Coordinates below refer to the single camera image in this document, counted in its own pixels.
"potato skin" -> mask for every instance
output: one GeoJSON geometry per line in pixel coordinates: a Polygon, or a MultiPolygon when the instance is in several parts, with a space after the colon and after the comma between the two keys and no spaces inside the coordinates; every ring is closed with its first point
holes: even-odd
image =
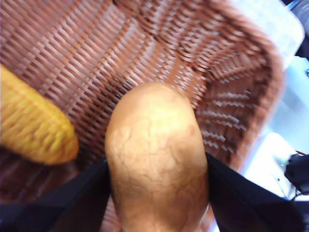
{"type": "Polygon", "coordinates": [[[193,232],[208,204],[207,160],[189,100],[161,82],[129,91],[105,138],[126,232],[193,232]]]}

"yellow object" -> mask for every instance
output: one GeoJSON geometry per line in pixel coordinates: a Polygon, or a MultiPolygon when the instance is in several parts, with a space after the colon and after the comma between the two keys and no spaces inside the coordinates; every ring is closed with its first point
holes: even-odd
{"type": "Polygon", "coordinates": [[[74,159],[78,139],[66,116],[1,65],[1,146],[45,164],[74,159]]]}

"white surface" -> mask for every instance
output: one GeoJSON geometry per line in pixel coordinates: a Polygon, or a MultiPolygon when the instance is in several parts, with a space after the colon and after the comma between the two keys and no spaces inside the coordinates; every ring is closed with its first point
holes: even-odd
{"type": "Polygon", "coordinates": [[[231,0],[276,45],[286,69],[304,40],[298,18],[280,0],[231,0]]]}
{"type": "Polygon", "coordinates": [[[295,57],[286,70],[286,88],[266,131],[280,134],[294,149],[309,153],[309,62],[295,57]]]}
{"type": "Polygon", "coordinates": [[[291,196],[291,183],[284,176],[285,163],[296,151],[277,133],[261,139],[258,150],[243,176],[280,197],[291,196]]]}

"brown wicker basket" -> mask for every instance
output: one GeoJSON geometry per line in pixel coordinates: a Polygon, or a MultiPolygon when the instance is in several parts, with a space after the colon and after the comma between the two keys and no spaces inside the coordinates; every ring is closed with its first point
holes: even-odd
{"type": "Polygon", "coordinates": [[[238,169],[282,87],[274,45],[227,0],[2,0],[1,62],[80,140],[76,161],[56,167],[2,150],[2,203],[31,201],[104,156],[113,108],[153,80],[186,92],[206,151],[238,169]]]}

